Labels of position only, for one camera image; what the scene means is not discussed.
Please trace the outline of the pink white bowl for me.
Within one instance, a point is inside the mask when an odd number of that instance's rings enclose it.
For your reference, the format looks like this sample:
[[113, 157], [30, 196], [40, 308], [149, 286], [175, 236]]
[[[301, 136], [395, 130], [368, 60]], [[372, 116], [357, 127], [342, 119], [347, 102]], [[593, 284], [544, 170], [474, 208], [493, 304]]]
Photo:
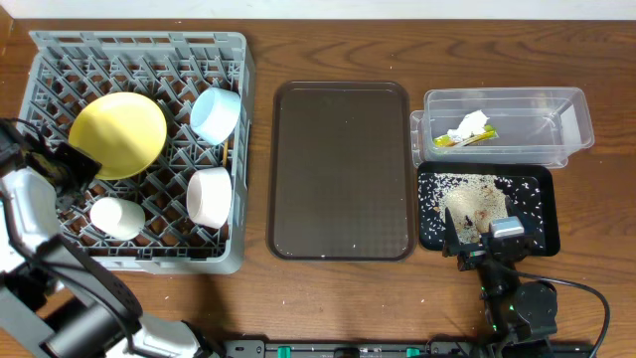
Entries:
[[196, 171], [187, 188], [187, 211], [198, 225], [219, 229], [227, 221], [232, 203], [232, 181], [224, 167]]

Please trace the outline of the white cup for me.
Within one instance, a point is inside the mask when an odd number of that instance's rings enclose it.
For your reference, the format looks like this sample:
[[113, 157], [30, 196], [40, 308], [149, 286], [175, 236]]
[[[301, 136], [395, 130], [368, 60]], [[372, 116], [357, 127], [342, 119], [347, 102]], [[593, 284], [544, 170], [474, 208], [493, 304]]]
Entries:
[[145, 213], [140, 205], [114, 197], [97, 200], [89, 217], [98, 229], [121, 241], [134, 239], [145, 225]]

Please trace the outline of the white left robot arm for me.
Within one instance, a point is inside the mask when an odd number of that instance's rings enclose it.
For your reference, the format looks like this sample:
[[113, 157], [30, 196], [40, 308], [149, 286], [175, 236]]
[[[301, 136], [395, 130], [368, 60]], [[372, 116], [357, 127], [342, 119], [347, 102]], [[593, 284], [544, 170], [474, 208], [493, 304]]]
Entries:
[[132, 291], [69, 242], [59, 203], [100, 166], [1, 121], [1, 327], [36, 357], [224, 357], [186, 321], [144, 314]]

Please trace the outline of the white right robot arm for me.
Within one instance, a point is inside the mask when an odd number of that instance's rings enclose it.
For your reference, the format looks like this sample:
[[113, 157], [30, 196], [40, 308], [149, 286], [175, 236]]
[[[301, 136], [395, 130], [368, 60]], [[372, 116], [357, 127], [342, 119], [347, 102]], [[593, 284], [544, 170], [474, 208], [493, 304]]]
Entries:
[[493, 328], [483, 347], [490, 357], [503, 357], [505, 349], [545, 341], [557, 332], [554, 286], [539, 280], [522, 283], [515, 270], [515, 263], [539, 247], [539, 228], [511, 199], [507, 198], [505, 205], [507, 216], [492, 221], [479, 241], [471, 244], [459, 241], [451, 211], [445, 211], [442, 254], [456, 257], [460, 271], [478, 271], [485, 315]]

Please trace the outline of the yellow plate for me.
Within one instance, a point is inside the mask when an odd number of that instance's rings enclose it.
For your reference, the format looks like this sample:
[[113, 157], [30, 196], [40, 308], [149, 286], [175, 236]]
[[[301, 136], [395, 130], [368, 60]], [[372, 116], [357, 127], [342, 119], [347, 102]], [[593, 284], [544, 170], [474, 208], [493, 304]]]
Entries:
[[115, 92], [79, 113], [69, 144], [101, 165], [98, 179], [121, 180], [149, 167], [166, 138], [166, 118], [155, 101], [135, 92]]

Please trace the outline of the white paper napkin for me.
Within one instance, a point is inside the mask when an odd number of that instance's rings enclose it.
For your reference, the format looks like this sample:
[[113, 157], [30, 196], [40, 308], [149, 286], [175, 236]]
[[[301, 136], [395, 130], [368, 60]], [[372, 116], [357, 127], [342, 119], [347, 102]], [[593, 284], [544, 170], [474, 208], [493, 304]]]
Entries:
[[484, 133], [489, 117], [482, 110], [476, 110], [464, 116], [455, 129], [449, 129], [447, 134], [454, 140], [460, 141], [471, 135]]

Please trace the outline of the light blue bowl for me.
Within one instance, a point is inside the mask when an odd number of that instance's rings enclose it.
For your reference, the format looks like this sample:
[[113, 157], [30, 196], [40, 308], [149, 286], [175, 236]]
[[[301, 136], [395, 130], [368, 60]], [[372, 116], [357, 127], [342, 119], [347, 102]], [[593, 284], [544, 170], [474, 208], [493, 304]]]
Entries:
[[218, 145], [234, 132], [240, 110], [240, 97], [236, 92], [209, 88], [196, 99], [190, 114], [190, 126], [204, 141]]

